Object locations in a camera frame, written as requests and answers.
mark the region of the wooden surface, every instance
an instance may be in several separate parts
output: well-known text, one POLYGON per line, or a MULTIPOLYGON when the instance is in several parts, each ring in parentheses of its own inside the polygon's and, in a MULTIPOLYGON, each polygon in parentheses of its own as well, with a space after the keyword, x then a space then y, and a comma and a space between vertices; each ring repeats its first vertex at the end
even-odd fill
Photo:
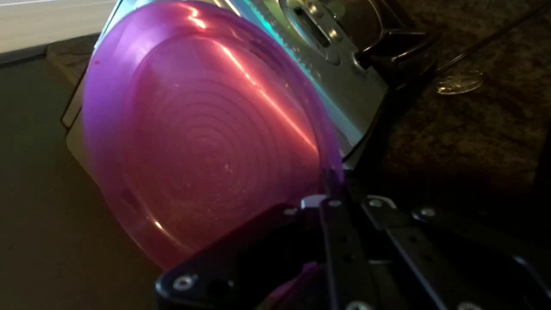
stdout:
POLYGON ((0 55, 99 33, 116 0, 0 0, 0 55))

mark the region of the concentric circle pattern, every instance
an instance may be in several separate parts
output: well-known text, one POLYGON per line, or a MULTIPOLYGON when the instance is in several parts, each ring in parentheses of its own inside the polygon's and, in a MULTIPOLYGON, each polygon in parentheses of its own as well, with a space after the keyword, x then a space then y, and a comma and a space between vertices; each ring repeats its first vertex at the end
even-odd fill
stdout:
POLYGON ((161 267, 340 178, 293 61, 207 4, 152 4, 109 33, 86 76, 85 138, 107 204, 161 267))

